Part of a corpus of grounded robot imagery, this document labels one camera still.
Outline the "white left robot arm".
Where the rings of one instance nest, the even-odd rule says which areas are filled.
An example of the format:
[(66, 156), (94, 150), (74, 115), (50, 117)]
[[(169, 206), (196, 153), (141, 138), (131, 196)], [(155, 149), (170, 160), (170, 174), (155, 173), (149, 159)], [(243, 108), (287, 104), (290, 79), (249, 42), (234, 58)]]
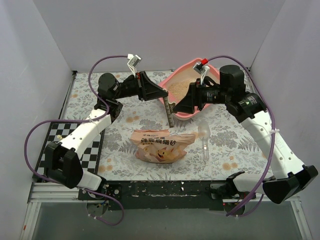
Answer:
[(141, 101), (166, 98), (168, 92), (152, 82), (144, 71), (131, 74), (119, 82), (111, 73), (98, 79), (99, 100), (85, 120), (71, 134), (57, 143), (50, 142), (44, 150), (44, 175), (69, 188), (89, 189), (95, 200), (106, 196), (103, 178), (84, 170), (80, 162), (94, 139), (120, 115), (119, 99), (137, 96)]

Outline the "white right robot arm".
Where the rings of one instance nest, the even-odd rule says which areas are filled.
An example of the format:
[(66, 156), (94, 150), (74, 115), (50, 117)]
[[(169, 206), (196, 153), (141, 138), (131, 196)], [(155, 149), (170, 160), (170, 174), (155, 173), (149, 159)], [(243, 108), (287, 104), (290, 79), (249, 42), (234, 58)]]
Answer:
[(244, 171), (234, 173), (219, 191), (232, 199), (244, 192), (266, 195), (273, 203), (280, 204), (305, 189), (318, 175), (313, 166), (306, 166), (290, 149), (275, 128), (271, 112), (256, 94), (248, 92), (245, 74), (237, 65), (225, 65), (219, 70), (219, 83), (207, 76), (209, 67), (197, 62), (193, 69), (200, 74), (190, 83), (185, 97), (173, 108), (174, 112), (193, 114), (206, 104), (224, 104), (226, 110), (248, 131), (260, 150), (268, 158), (263, 179)]

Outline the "clear plastic litter scoop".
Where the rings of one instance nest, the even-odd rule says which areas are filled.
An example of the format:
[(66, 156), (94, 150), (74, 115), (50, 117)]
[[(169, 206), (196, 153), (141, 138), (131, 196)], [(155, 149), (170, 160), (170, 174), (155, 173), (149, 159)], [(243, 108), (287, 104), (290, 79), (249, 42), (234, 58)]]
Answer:
[(209, 153), (209, 138), (211, 136), (211, 130), (209, 124), (203, 120), (198, 125), (198, 138), (201, 140), (202, 143), (202, 150), (203, 150), (203, 159), (209, 160), (210, 153)]

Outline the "peach cat litter bag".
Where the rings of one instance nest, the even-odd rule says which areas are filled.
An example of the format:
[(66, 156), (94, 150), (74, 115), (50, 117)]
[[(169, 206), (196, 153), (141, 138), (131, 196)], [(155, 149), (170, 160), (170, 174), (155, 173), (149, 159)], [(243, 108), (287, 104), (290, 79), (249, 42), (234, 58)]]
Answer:
[(130, 140), (137, 146), (136, 158), (149, 163), (171, 164), (182, 159), (194, 134), (171, 135), (169, 130), (135, 130)]

